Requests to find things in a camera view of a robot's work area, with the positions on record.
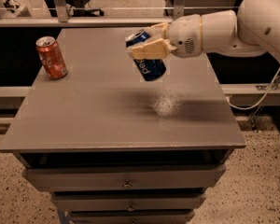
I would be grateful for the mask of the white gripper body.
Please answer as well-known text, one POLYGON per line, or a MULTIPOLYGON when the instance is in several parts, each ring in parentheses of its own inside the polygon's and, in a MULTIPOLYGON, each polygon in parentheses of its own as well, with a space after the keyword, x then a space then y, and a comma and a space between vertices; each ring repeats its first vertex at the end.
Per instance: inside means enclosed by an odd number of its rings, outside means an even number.
POLYGON ((178 18, 170 24, 168 37, 174 56, 199 56, 202 53, 202 17, 194 14, 178 18))

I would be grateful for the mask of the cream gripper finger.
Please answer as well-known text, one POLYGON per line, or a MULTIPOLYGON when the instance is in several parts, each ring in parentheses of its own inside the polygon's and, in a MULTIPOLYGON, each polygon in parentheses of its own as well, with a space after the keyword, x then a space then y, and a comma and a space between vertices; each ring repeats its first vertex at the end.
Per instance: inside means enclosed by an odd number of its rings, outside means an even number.
POLYGON ((169 27, 170 24, 168 22, 162 22, 146 27, 145 31, 150 35, 150 37, 167 39, 169 27))
POLYGON ((148 42, 140 42, 129 46, 127 52, 133 60, 164 59, 177 50, 168 39, 157 38, 148 42))

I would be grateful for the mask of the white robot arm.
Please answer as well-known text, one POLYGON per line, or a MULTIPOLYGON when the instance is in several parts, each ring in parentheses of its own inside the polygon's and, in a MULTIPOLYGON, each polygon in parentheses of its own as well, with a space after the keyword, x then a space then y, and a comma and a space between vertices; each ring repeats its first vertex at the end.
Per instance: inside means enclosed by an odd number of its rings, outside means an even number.
POLYGON ((136 60, 179 58, 201 53, 256 57, 270 53, 280 63, 280 0, 243 0, 226 10, 183 16, 144 29, 149 39, 127 48, 136 60))

